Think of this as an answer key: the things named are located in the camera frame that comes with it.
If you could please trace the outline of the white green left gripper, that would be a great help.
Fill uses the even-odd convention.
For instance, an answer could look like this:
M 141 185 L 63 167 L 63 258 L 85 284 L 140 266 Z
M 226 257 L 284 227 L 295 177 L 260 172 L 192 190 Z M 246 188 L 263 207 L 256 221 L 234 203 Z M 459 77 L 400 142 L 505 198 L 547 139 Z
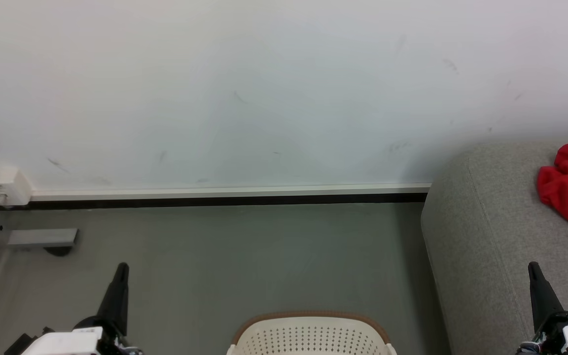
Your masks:
M 128 334 L 129 265 L 120 263 L 104 294 L 97 316 L 88 317 L 70 332 L 46 332 L 21 355 L 142 355 L 126 341 Z

